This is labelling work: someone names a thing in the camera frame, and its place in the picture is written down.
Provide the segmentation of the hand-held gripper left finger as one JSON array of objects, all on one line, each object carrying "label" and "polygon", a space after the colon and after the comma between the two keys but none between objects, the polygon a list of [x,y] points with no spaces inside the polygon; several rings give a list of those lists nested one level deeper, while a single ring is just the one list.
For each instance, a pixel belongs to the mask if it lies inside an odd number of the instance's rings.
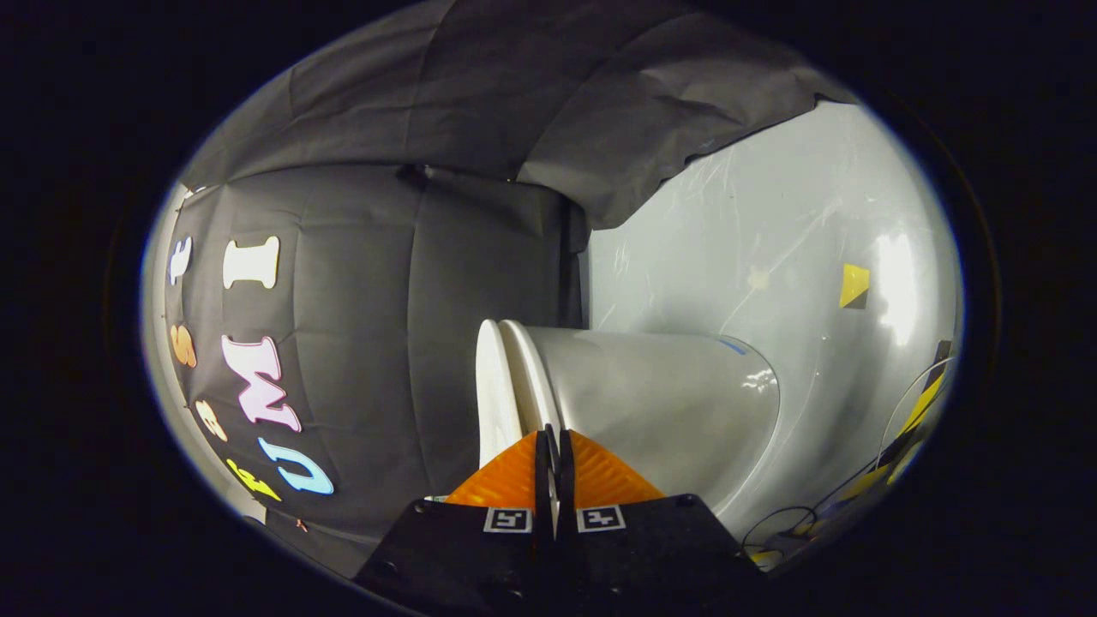
[{"label": "hand-held gripper left finger", "polygon": [[522,616],[552,552],[548,435],[528,434],[446,500],[415,500],[354,577],[416,616]]}]

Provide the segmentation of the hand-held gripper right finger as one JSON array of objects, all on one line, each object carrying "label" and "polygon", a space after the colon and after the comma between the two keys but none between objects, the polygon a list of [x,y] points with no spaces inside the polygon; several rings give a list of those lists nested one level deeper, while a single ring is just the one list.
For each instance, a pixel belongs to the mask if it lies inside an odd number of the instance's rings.
[{"label": "hand-held gripper right finger", "polygon": [[764,572],[693,493],[663,494],[559,435],[555,597],[566,616],[764,616]]}]

